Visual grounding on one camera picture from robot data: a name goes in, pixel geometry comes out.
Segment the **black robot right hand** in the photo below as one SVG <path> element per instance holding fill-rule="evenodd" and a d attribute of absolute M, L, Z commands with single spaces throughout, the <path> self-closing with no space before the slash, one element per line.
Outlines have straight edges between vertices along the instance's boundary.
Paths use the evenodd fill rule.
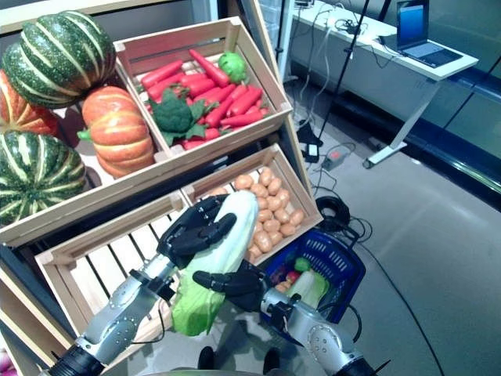
<path fill-rule="evenodd" d="M 271 288 L 269 277 L 247 260 L 236 272 L 209 273 L 196 271 L 193 280 L 206 289 L 222 293 L 226 300 L 246 312 L 260 312 L 265 293 Z"/>

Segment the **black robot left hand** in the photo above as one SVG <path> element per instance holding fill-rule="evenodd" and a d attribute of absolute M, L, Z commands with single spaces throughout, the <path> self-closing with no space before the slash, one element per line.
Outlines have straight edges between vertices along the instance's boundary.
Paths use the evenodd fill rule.
<path fill-rule="evenodd" d="M 157 253 L 167 256 L 179 269 L 226 236 L 236 223 L 230 212 L 216 219 L 228 194 L 210 196 L 185 211 L 162 235 Z"/>

